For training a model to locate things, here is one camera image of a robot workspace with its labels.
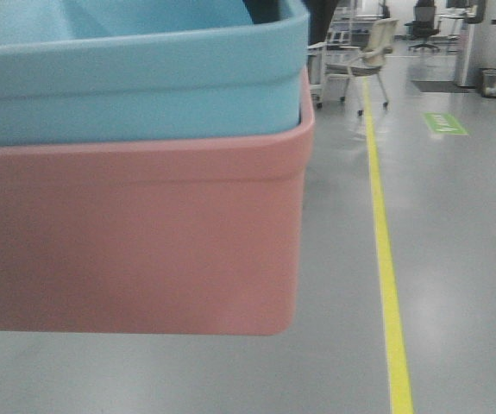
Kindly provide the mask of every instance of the yellow floor line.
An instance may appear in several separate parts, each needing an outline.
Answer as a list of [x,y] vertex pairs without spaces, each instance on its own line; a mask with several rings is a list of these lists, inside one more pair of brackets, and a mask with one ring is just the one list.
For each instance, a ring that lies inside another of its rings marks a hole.
[[384,331],[386,336],[387,371],[389,375],[392,414],[412,414],[411,381],[406,362],[403,327],[399,313],[399,299],[393,270],[392,250],[386,220],[386,205],[380,177],[380,161],[374,135],[368,84],[363,79],[364,113],[367,126],[367,149],[372,190],[376,250],[380,272],[380,291]]

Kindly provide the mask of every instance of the gray floor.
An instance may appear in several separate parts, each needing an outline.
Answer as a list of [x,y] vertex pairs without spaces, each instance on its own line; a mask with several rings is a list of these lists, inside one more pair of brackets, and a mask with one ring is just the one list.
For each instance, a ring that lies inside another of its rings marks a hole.
[[[421,93],[454,57],[399,44],[370,81],[419,414],[496,413],[496,99]],[[0,413],[389,412],[365,129],[355,100],[317,113],[298,312],[273,337],[0,332]],[[433,135],[449,112],[469,136]]]

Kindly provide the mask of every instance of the green floor sign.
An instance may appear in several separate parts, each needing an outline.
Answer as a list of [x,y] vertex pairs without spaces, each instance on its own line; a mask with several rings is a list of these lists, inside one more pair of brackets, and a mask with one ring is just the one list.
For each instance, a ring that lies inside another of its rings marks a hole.
[[464,129],[461,123],[451,114],[425,112],[424,118],[432,132],[437,134],[468,135],[466,129]]

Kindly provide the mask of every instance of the stacked bins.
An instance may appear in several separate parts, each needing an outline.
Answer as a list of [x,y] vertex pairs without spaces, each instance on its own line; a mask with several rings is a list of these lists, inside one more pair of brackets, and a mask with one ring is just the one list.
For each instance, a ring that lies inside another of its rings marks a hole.
[[281,132],[0,146],[0,330],[285,329],[314,122],[301,79]]
[[0,146],[298,124],[299,0],[0,1]]

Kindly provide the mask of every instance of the pink plastic bin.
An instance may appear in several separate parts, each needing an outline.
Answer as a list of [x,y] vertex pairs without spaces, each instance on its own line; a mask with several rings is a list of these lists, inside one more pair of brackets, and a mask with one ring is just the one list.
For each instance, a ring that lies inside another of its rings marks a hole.
[[287,328],[313,123],[305,82],[280,134],[0,147],[0,330]]

